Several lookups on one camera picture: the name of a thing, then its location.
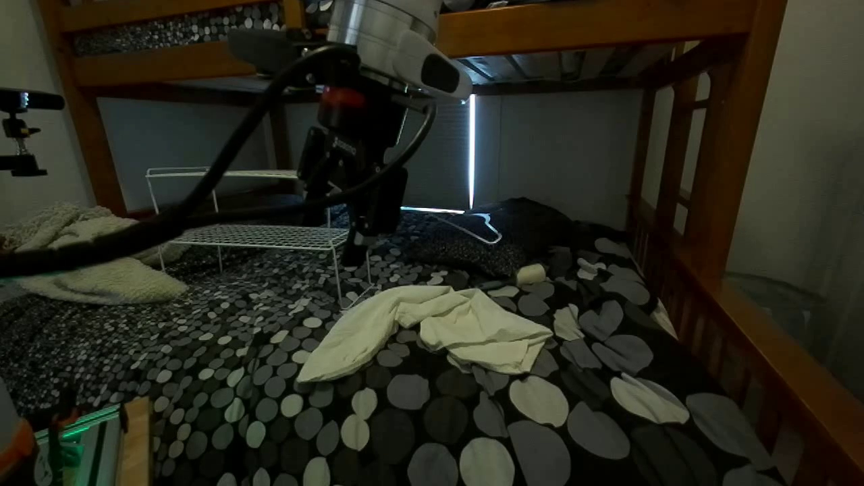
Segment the white cloth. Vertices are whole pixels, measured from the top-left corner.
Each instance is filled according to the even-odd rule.
[[[32,229],[32,234],[22,241],[17,251],[63,249],[71,242],[87,242],[133,224],[134,224],[133,218],[120,218],[99,208],[79,210],[79,214],[66,210],[51,218],[44,218]],[[155,261],[156,251],[145,251],[137,256],[124,256],[124,260],[114,260],[105,264],[80,266],[71,273],[17,277],[17,284],[25,291],[32,291],[48,300],[94,303],[94,305],[156,303],[156,300],[175,300],[186,293],[186,284],[142,264],[140,260]]]
[[[421,327],[430,349],[454,362],[498,372],[530,372],[552,328],[503,310],[479,289],[396,287],[350,307],[309,357],[296,380],[334,380],[357,372],[400,328]]]

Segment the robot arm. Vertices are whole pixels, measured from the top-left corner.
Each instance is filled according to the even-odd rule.
[[[468,98],[464,69],[434,49],[444,0],[337,0],[327,40],[357,45],[372,79]]]
[[[290,45],[280,42],[290,53],[267,57],[276,79],[178,208],[91,242],[0,256],[0,277],[110,261],[178,237],[186,227],[290,214],[317,218],[317,210],[337,203],[345,203],[350,214],[345,256],[357,254],[357,234],[392,229],[407,180],[403,164],[433,125],[433,103],[415,98],[430,92],[460,98],[469,92],[469,81],[460,65],[433,45],[439,0],[337,0],[337,10],[327,35],[329,42],[311,49],[311,40],[299,45],[290,35]],[[319,122],[311,126],[299,162],[304,203],[279,210],[195,215],[195,208],[217,188],[256,125],[284,100],[284,89],[303,84],[317,84],[325,92]],[[396,143],[411,106],[423,106],[426,122],[395,158],[384,158],[387,149]]]

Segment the bunk bed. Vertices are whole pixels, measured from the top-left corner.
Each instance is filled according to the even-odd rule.
[[[267,7],[273,26],[303,26],[299,0],[41,0],[75,118],[94,199],[124,210],[97,98],[246,103],[246,94],[203,92],[178,81],[255,75],[229,57],[218,35],[171,45],[94,49],[145,22],[195,18],[232,7]],[[753,303],[727,289],[724,266],[749,175],[749,158],[784,22],[784,0],[562,0],[487,10],[456,10],[439,22],[438,45],[468,60],[475,81],[498,84],[484,65],[503,60],[526,75],[520,57],[581,49],[665,49],[665,62],[603,81],[543,81],[543,89],[641,85],[643,116],[631,169],[628,237],[651,289],[666,303],[681,342],[735,396],[776,457],[788,457],[795,482],[864,482],[864,407],[815,358],[784,335]],[[697,79],[711,94],[697,98]],[[662,192],[643,199],[655,92],[672,85],[676,108],[665,150]],[[699,164],[681,192],[695,114],[704,114]]]

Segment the wall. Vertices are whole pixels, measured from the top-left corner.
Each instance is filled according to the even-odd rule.
[[[815,357],[864,396],[864,2],[792,0],[732,266],[827,296]]]
[[[37,22],[32,2],[17,0],[0,6],[0,85],[59,92],[55,60],[48,60]],[[0,172],[0,227],[59,203],[91,203],[71,114],[32,110],[28,114],[28,125],[44,129],[28,145],[48,175],[12,177]],[[17,154],[17,143],[0,137],[0,154]]]
[[[641,92],[479,100],[479,203],[534,197],[624,227]]]
[[[861,42],[864,2],[788,2],[732,269],[828,291],[817,254],[838,177],[864,141]]]

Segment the black and white bedding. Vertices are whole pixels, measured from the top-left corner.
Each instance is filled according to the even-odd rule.
[[[188,251],[168,305],[0,305],[0,374],[22,413],[80,384],[84,407],[155,405],[156,482],[780,482],[742,413],[651,316],[615,233],[577,224],[553,281],[407,264],[411,215],[381,242],[381,287],[484,289],[553,328],[530,374],[456,370],[396,331],[358,372],[296,386],[341,307],[327,256]],[[348,293],[367,281],[348,269]]]

